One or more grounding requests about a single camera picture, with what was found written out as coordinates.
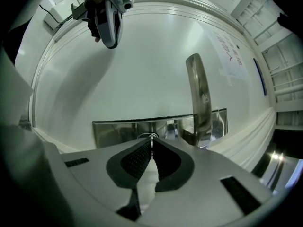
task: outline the black cable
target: black cable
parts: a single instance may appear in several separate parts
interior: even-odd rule
[[[39,5],[40,8],[42,8],[45,12],[47,12],[50,16],[52,16],[52,18],[58,23],[58,24],[64,24],[66,21],[70,20],[72,18],[72,15],[69,15],[64,21],[62,22],[58,22],[58,20],[55,19],[55,17],[49,12],[47,11],[45,8],[43,8],[41,5]]]

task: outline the reflective metal surface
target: reflective metal surface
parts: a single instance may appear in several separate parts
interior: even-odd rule
[[[227,110],[213,111],[212,120],[211,141],[227,134]],[[194,117],[192,114],[158,119],[92,122],[92,125],[97,148],[148,137],[151,133],[156,134],[159,138],[185,140],[189,144],[193,143],[190,141],[194,134]]]
[[[186,60],[194,112],[194,132],[186,135],[186,141],[200,148],[208,147],[212,134],[212,106],[207,78],[198,53]]]

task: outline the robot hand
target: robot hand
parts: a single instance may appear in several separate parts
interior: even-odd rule
[[[133,3],[134,0],[84,0],[78,7],[71,5],[72,17],[87,22],[91,35],[114,49],[122,35],[122,14],[132,8]]]

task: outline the black slot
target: black slot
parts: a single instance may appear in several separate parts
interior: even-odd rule
[[[222,179],[221,182],[245,215],[248,215],[261,206],[233,176]]]
[[[81,165],[86,162],[89,162],[89,160],[87,158],[80,158],[80,159],[76,159],[76,160],[72,160],[72,161],[66,161],[65,164],[67,167],[72,167],[72,166]]]

